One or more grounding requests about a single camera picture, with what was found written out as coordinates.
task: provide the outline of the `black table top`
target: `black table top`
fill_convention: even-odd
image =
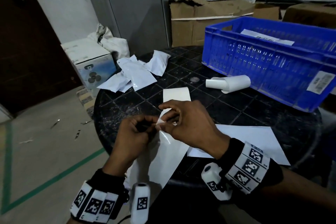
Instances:
[[[271,126],[288,161],[297,167],[316,148],[321,134],[321,115],[298,111],[273,100],[252,88],[223,94],[220,90],[205,87],[205,80],[223,77],[201,64],[203,47],[177,47],[163,50],[172,57],[162,77],[141,90],[129,89],[126,93],[100,90],[94,107],[94,123],[99,139],[110,154],[121,120],[140,113],[159,115],[163,89],[188,87],[191,100],[199,100],[216,124],[241,126]],[[138,57],[148,62],[153,53]],[[185,174],[196,163],[209,160],[184,157],[177,172]]]

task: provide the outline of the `floor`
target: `floor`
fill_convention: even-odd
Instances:
[[[65,223],[83,181],[107,160],[93,122],[81,124],[90,118],[76,97],[77,90],[0,124],[0,223]],[[219,211],[229,224],[257,223],[235,205]],[[124,205],[109,224],[128,214]]]

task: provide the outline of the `green line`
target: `green line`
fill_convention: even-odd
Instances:
[[[12,123],[5,124],[6,141],[5,141],[5,167],[3,174],[3,187],[2,187],[2,202],[1,213],[6,209],[11,201],[11,186],[12,186]]]
[[[97,150],[96,152],[94,152],[90,156],[84,158],[82,161],[78,162],[77,164],[74,164],[72,167],[70,167],[67,170],[61,172],[59,175],[56,175],[54,178],[51,178],[50,180],[48,180],[44,184],[38,186],[36,189],[33,189],[31,192],[28,192],[26,195],[24,195],[24,196],[20,197],[19,199],[15,200],[13,203],[5,205],[6,207],[2,207],[1,214],[4,214],[4,213],[8,212],[9,210],[11,210],[11,209],[17,207],[18,205],[22,204],[26,200],[30,199],[31,197],[40,193],[41,191],[43,191],[44,189],[46,189],[50,185],[52,185],[52,184],[56,183],[57,181],[61,180],[62,178],[64,178],[68,174],[72,173],[77,168],[81,167],[82,165],[86,164],[90,160],[94,159],[98,155],[102,154],[103,152],[105,152],[104,148],[102,148],[100,150]]]

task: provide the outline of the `cardboard box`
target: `cardboard box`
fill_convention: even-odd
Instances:
[[[257,18],[279,18],[279,8],[258,5],[260,11]],[[172,45],[204,45],[206,26],[240,16],[251,16],[254,6],[245,0],[170,0]]]
[[[335,29],[336,8],[311,3],[292,5],[287,8],[283,21]]]
[[[116,71],[111,53],[89,38],[61,44],[61,46],[71,60],[83,85],[96,96],[99,91],[97,86],[105,82]]]

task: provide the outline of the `brown box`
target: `brown box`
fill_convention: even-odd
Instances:
[[[278,20],[279,7],[245,0],[170,0],[173,47],[203,45],[205,27],[240,16]]]
[[[287,8],[283,21],[334,29],[336,8],[310,3],[292,5]]]

